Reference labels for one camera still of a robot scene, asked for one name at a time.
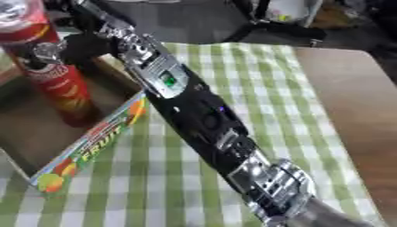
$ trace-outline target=robotic arm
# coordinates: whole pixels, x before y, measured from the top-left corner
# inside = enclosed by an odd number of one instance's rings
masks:
[[[74,64],[112,53],[144,88],[163,118],[201,158],[238,192],[269,227],[363,227],[318,200],[310,177],[289,160],[270,162],[223,99],[150,35],[139,35],[133,21],[100,2],[68,5],[103,22],[99,32],[71,35],[61,43],[40,43],[36,57],[48,63]],[[92,48],[76,54],[89,43]]]

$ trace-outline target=robotic hand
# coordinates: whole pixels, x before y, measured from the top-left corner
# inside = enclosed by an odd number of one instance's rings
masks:
[[[58,0],[62,2],[68,2],[62,9],[93,15],[103,25],[99,31],[86,30],[61,43],[40,43],[34,49],[36,57],[49,63],[74,64],[112,53],[168,124],[241,194],[266,226],[371,226],[318,200],[309,190],[314,188],[310,177],[289,160],[270,162],[222,98],[161,43],[150,35],[139,35],[133,21],[100,2]],[[87,43],[90,50],[84,48]]]

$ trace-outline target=red can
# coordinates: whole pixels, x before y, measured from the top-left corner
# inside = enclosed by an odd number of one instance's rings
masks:
[[[32,60],[36,44],[58,41],[41,0],[1,0],[0,44],[67,124],[86,126],[95,120],[97,109],[80,72],[74,66]]]

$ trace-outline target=gingham tablecloth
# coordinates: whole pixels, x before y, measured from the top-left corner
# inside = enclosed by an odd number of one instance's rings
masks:
[[[291,47],[167,47],[233,106],[269,158],[292,159],[323,201],[384,225]],[[0,161],[1,226],[260,226],[152,106],[64,197],[46,201]]]

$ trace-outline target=open box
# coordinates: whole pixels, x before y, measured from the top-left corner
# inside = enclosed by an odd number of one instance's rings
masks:
[[[0,87],[6,93],[0,96],[0,151],[46,196],[63,192],[75,174],[144,112],[140,87],[103,60],[94,62],[81,68],[104,116],[93,127],[66,125],[24,76],[18,76],[12,90]]]

